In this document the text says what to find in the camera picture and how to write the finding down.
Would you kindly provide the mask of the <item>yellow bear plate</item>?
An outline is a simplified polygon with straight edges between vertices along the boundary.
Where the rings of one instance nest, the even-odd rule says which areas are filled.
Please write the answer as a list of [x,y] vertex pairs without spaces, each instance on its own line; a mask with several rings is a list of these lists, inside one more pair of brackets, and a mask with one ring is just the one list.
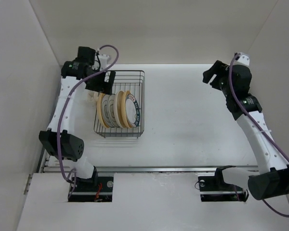
[[97,99],[97,114],[98,114],[98,118],[99,118],[99,122],[100,124],[104,127],[104,128],[110,128],[110,126],[104,121],[103,115],[102,115],[102,99],[105,96],[104,93],[100,93]]

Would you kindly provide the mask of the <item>white plate green outline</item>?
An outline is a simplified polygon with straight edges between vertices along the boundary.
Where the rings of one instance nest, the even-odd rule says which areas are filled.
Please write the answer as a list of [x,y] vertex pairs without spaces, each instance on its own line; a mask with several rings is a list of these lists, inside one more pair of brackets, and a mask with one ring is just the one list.
[[102,99],[102,115],[103,115],[103,119],[105,121],[105,123],[110,127],[110,128],[114,128],[115,126],[112,124],[110,118],[109,118],[109,114],[108,114],[108,98],[109,95],[105,94],[103,99]]

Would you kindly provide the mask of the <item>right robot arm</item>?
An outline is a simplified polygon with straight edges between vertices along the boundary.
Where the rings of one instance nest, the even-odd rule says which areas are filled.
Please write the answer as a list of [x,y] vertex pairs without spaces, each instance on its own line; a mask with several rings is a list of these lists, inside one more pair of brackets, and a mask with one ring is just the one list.
[[258,99],[250,93],[250,58],[236,52],[230,64],[217,60],[203,73],[203,83],[223,93],[226,107],[243,130],[258,165],[258,174],[235,166],[219,167],[214,186],[220,190],[235,185],[256,200],[289,194],[289,158],[275,143]]

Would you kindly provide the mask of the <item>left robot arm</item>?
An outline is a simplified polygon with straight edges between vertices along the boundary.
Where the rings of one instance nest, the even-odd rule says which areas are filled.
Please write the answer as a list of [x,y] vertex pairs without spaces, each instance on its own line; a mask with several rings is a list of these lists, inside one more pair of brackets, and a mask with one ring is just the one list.
[[110,56],[101,54],[100,49],[78,48],[72,61],[66,61],[61,69],[61,86],[53,117],[46,130],[40,131],[39,141],[47,153],[59,161],[63,178],[72,183],[81,180],[88,191],[98,186],[95,166],[84,154],[83,139],[75,136],[77,113],[81,111],[81,98],[86,90],[110,94],[115,72],[107,71],[117,62]]

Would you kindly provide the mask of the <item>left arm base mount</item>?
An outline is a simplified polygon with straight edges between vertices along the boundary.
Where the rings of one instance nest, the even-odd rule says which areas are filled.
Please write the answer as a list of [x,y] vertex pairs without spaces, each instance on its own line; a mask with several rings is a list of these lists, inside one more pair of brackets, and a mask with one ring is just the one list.
[[114,175],[98,175],[94,182],[85,182],[77,178],[77,184],[69,188],[68,202],[108,203],[113,199]]

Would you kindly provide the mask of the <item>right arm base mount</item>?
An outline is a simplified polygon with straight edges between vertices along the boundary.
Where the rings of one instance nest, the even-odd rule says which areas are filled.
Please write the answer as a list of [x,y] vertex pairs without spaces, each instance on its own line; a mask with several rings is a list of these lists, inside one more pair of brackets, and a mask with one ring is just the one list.
[[201,202],[246,202],[248,190],[235,185],[219,185],[214,176],[198,176],[195,188],[200,191]]

